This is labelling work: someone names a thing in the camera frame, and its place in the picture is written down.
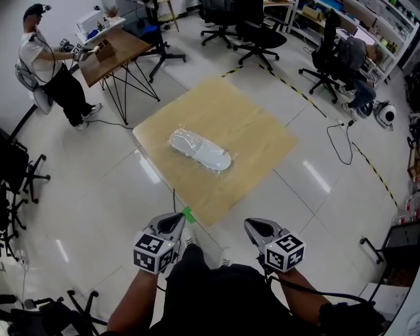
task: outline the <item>wooden desk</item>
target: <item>wooden desk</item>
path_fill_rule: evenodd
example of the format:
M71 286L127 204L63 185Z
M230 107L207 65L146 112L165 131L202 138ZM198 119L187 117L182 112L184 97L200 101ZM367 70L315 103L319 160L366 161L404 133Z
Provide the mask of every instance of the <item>wooden desk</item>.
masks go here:
M104 83L106 84L106 87L108 88L111 94L111 97L114 100L114 103L118 109L119 114L121 115L121 117L123 118L123 121L127 125L128 124L127 123L127 107L125 104L123 108L121 104L115 80L118 79L125 83L124 95L127 90L127 85L129 85L155 98L157 101L160 101L159 97L153 90L151 84L147 82L146 76L144 76L142 70L140 69L140 67L138 66L135 60L133 62L136 64L138 70L140 70L140 72L142 73L145 81L147 82L151 90L147 86L145 86L145 84L141 83L141 81L139 81L138 78L136 78L128 69L129 63L133 58L150 50L152 46L123 30L109 31L107 34L103 36L102 39L107 39L111 43L112 47L114 48L115 54L105 59L102 62L99 62L95 55L91 55L85 61L78 63L80 67L80 71L88 87L92 87L95 83L98 83L99 81L102 80L101 87L102 87L102 90L104 90ZM120 67L126 71L125 80L118 78L117 76L114 75L114 70ZM143 86L143 89L140 89L136 87L135 85L128 83L127 75L130 75L131 77L135 78ZM106 81L106 77L108 76L112 77L114 81L115 91L118 97L119 105L117 104L117 101L115 100L108 86L108 82Z
M170 135L185 128L232 156L216 174L171 149ZM219 221L294 147L297 139L277 119L223 78L200 83L134 131L153 164L206 225Z

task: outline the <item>man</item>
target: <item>man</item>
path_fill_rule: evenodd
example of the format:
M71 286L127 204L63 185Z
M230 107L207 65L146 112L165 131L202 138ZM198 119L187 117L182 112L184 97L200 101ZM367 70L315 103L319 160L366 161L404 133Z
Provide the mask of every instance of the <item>man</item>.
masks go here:
M282 287L292 315L257 270L232 264L229 249L220 267L211 270L189 229L181 240L186 249L167 278L162 319L150 328L158 276L140 270L103 336L318 335L320 307L328 303L323 296ZM295 269L277 275L313 289Z
M74 58L72 52L56 52L47 44L37 25L44 13L41 4L32 5L24 14L24 34L19 48L20 61L37 78L45 93L63 108L72 126L86 129L85 121L97 113L102 105L86 103L80 83L61 60Z
M353 120L358 120L357 109L365 106L376 98L376 92L373 90L373 81L366 79L361 73L360 68L365 62L366 57L375 63L382 61L382 53L379 47L375 45L367 45L365 41L355 37L349 37L340 46L339 59L351 72L345 75L341 74L340 80L346 85L339 88L339 92L354 99L349 103L342 105Z

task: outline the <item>white shoe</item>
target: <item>white shoe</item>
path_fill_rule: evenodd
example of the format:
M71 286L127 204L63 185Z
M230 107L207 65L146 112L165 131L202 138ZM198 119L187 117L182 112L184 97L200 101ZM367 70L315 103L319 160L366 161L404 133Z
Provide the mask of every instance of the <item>white shoe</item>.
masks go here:
M89 126L89 124L86 121L83 121L79 125L76 125L75 128L82 131L82 130L86 129L88 126Z
M340 92L342 95L345 95L345 96L347 96L347 97L349 97L349 98L353 98L353 97L354 97L354 91L347 91L347 90L345 89L345 86L344 86L344 85L340 85L340 87L339 87L339 92Z
M184 230L182 230L181 240L184 242L185 247L190 244L198 245L196 235L189 228L184 228Z
M222 257L220 258L220 264L221 266L231 266L233 264L232 261L232 250L230 248L224 249L222 252Z
M352 118L354 121L358 121L359 120L359 116L357 114L357 111L354 108L349 108L348 107L348 102L341 104L341 107L343 108L343 110L345 112L347 112L347 114L350 116L350 118Z
M92 110L89 112L88 115L83 115L82 116L83 120L85 120L85 119L89 118L91 115L99 112L101 108L102 108L102 104L101 103L96 104L95 106L92 107Z

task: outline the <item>shelf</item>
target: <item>shelf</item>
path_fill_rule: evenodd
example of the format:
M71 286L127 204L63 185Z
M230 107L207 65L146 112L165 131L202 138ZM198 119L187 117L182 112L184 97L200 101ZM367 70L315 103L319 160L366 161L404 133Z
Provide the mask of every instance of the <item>shelf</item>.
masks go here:
M382 50L385 51L385 53L391 57L393 60L395 60L395 56L394 54L392 54L381 42L380 40L378 40L376 38L376 36L373 36L369 31L367 31L365 28L363 28L361 25L359 25L356 21L354 21L351 17L347 16L346 14L338 11L337 9L334 9L333 7L331 7L330 5L327 5L326 3L324 3L321 0L314 0L316 3L319 3L321 6L324 6L326 8L332 9L334 12L336 12L339 16L341 16L342 18L344 18L345 20L349 21L351 24L355 25L356 27L358 27L360 30L362 30L363 32L365 32L366 34L368 34L375 42L378 46L380 46L382 48Z
M299 29L296 27L291 28L294 32L302 35L303 37L307 38L309 41L315 43L316 45L320 45L322 41L322 35L310 28Z
M307 18L308 20L311 20L312 22L315 22L316 24L320 25L321 27L325 28L325 26L326 26L326 21L325 20L322 20L322 21L314 20L313 18L310 18L309 16L306 16L304 13L302 13L302 11L300 9L297 9L296 13L304 16L305 18Z
M412 28L415 27L415 24L409 20L407 16L402 14L392 3L388 2L387 0L381 0L386 6L392 8L394 11L396 11Z
M368 13L369 15L372 15L374 18L376 18L378 21L380 21L382 24L384 24L395 36L397 39L399 39L401 42L405 42L406 40L392 27L392 25L386 21L382 16L375 14L370 9L368 9L366 6L362 5L358 0L349 0L351 3L358 6L360 9Z

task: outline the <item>floor tape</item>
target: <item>floor tape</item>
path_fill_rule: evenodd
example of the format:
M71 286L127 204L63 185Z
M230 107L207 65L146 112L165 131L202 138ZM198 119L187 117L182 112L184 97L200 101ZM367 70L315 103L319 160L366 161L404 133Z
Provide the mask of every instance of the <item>floor tape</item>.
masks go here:
M243 66L238 66L237 68L234 68L233 70L230 70L230 71L226 72L224 75L221 75L221 77L225 78L226 76L228 76L228 75L230 75L230 74L232 74L232 73L234 73L234 72L236 72L236 71L238 71L239 69L242 69L242 68L243 68Z
M356 150L365 158L366 162L369 164L369 166L372 168L372 170L375 172L375 174L379 177L379 180L381 180L382 184L384 185L384 187L387 189L387 192L389 194L389 196L392 198L392 200L395 203L395 206L398 207L398 204L394 198L394 196L392 195L392 192L389 190L387 184L384 182L383 178L380 176L380 174L377 172L376 168L370 163L369 159L366 157L365 154L362 153L362 151L359 149L359 147L357 147L357 145L352 142L353 146L356 147Z
M268 68L262 66L259 63L254 63L256 66L259 66L261 69L264 69L265 71L267 71L271 76L279 79L280 81L282 81L283 84L286 84L288 87L292 88L294 91L296 91L297 93L299 93L303 98L305 98L313 107L315 107L315 109L317 109L325 118L327 117L325 113L323 113L323 111L321 111L321 109L319 107L317 107L317 105L315 105L311 99L309 99L307 96L305 96L302 92L300 92L298 89L296 89L294 86L290 85L287 81L285 81L283 78L275 75L273 72L271 72L270 70L268 70Z

